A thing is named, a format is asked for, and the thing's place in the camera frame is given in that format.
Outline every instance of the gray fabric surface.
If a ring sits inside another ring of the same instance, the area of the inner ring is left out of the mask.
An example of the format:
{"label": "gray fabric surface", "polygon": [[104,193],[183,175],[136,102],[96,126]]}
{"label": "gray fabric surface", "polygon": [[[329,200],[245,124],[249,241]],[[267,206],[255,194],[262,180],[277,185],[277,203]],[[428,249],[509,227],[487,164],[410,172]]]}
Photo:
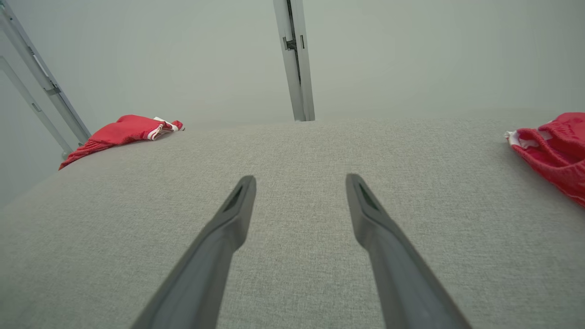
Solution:
{"label": "gray fabric surface", "polygon": [[345,174],[361,174],[476,328],[585,323],[585,209],[505,130],[551,119],[185,131],[83,158],[2,211],[1,328],[126,328],[238,179],[257,178],[218,328],[381,328]]}

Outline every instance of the white wall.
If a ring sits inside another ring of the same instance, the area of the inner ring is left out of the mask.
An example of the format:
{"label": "white wall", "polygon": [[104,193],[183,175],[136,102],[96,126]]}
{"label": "white wall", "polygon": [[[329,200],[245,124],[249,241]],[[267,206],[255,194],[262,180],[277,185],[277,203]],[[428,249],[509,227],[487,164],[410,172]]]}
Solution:
{"label": "white wall", "polygon": [[584,110],[583,0],[304,7],[317,120]]}
{"label": "white wall", "polygon": [[292,122],[270,0],[8,1],[91,132],[123,114]]}

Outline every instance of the red cloth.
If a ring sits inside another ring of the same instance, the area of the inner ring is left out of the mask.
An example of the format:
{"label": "red cloth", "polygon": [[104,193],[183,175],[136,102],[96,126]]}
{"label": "red cloth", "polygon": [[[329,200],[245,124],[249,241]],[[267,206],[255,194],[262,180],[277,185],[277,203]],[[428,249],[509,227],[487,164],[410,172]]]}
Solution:
{"label": "red cloth", "polygon": [[534,170],[585,207],[585,113],[565,113],[538,129],[507,135]]}
{"label": "red cloth", "polygon": [[[172,125],[175,125],[178,130],[183,127],[180,121],[173,121]],[[124,115],[118,121],[96,131],[84,145],[69,154],[59,170],[86,155],[109,149],[115,145],[124,145],[137,140],[155,140],[164,133],[174,131],[172,125],[143,116]]]}

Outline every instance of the metal bar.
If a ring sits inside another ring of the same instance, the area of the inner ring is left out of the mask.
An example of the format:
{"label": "metal bar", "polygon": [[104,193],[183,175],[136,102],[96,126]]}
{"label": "metal bar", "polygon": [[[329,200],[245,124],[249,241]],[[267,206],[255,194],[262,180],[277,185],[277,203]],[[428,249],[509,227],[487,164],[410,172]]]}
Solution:
{"label": "metal bar", "polygon": [[43,125],[47,128],[51,136],[57,141],[57,143],[63,149],[63,152],[66,155],[69,155],[73,150],[69,147],[69,144],[65,141],[65,139],[59,134],[59,131],[51,120],[47,117],[47,115],[43,112],[40,105],[34,100],[34,98],[29,93],[28,89],[26,89],[25,85],[22,81],[18,78],[12,67],[8,64],[6,59],[0,56],[0,70],[4,71],[8,79],[12,82],[12,84],[16,87],[22,98],[29,104],[29,107],[33,110],[35,115],[39,118],[39,120],[43,123]]}
{"label": "metal bar", "polygon": [[370,254],[386,327],[470,328],[364,180],[348,174],[346,188],[353,232]]}
{"label": "metal bar", "polygon": [[290,0],[292,18],[294,20],[294,35],[297,39],[298,74],[301,82],[303,111],[306,121],[315,120],[315,108],[313,106],[313,90],[311,85],[311,67],[309,65],[309,46],[307,42],[307,29],[305,28],[305,13],[302,0]]}
{"label": "metal bar", "polygon": [[197,235],[133,328],[215,328],[233,253],[246,240],[256,179],[245,176]]}
{"label": "metal bar", "polygon": [[51,78],[47,76],[50,71],[46,67],[41,67],[39,63],[44,63],[39,54],[33,55],[33,48],[26,43],[25,37],[21,35],[21,26],[18,25],[18,20],[13,17],[13,14],[7,4],[0,6],[0,25],[2,26],[6,36],[10,42],[14,45],[14,48],[29,68],[35,79],[39,82],[41,87],[47,92],[47,96],[51,99],[51,102],[57,108],[59,114],[63,117],[63,120],[71,129],[75,137],[81,142],[85,143],[91,136],[85,125],[81,123],[81,119],[77,114],[74,114],[65,101],[63,93],[59,90],[58,93],[51,92],[57,88],[56,84],[53,84]]}
{"label": "metal bar", "polygon": [[303,110],[301,80],[296,58],[297,55],[294,51],[288,50],[287,48],[287,41],[293,40],[293,30],[290,23],[287,0],[273,0],[273,2],[278,35],[280,37],[279,41],[284,59],[284,70],[287,75],[288,92],[291,97],[292,114],[295,121],[306,121],[305,112]]}

